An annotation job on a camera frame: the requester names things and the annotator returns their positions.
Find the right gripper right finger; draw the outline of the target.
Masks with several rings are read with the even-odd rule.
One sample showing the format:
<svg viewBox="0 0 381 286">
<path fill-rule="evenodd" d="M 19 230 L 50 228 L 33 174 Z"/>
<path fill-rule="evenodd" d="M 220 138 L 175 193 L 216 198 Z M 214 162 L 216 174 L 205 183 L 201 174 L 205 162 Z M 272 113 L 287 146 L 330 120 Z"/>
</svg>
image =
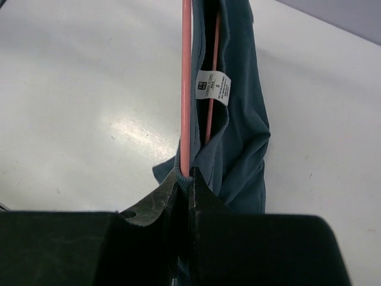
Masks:
<svg viewBox="0 0 381 286">
<path fill-rule="evenodd" d="M 298 214 L 237 214 L 199 169 L 189 188 L 189 272 L 193 285 L 348 285 L 325 220 Z"/>
</svg>

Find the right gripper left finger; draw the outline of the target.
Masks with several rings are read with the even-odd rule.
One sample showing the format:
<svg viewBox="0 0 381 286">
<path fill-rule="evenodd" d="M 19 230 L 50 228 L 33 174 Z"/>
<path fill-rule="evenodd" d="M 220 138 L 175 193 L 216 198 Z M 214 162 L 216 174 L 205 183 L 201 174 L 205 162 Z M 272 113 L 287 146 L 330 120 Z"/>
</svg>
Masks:
<svg viewBox="0 0 381 286">
<path fill-rule="evenodd" d="M 171 285 L 176 175 L 122 212 L 1 210 L 2 285 Z"/>
</svg>

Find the blue t shirt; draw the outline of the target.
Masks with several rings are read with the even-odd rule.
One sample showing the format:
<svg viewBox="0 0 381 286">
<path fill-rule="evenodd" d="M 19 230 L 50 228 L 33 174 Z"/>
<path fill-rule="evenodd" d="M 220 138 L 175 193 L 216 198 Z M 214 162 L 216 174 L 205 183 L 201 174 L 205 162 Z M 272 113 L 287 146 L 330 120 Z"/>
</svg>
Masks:
<svg viewBox="0 0 381 286">
<path fill-rule="evenodd" d="M 264 157 L 270 128 L 248 1 L 193 1 L 189 158 L 153 168 L 172 180 L 169 209 L 174 285 L 254 285 L 266 207 Z"/>
</svg>

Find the pink wire hanger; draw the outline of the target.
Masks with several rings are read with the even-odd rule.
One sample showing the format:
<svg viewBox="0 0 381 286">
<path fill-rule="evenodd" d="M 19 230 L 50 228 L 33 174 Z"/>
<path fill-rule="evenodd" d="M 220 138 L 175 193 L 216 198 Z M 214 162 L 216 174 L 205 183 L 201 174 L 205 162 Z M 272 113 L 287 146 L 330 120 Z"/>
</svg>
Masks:
<svg viewBox="0 0 381 286">
<path fill-rule="evenodd" d="M 180 171 L 186 178 L 190 170 L 190 115 L 191 115 L 191 46 L 192 1 L 182 1 L 182 66 L 181 66 L 181 112 L 180 112 Z M 217 70 L 220 37 L 220 12 L 217 10 L 212 70 Z M 211 137 L 214 100 L 209 99 L 205 144 Z"/>
</svg>

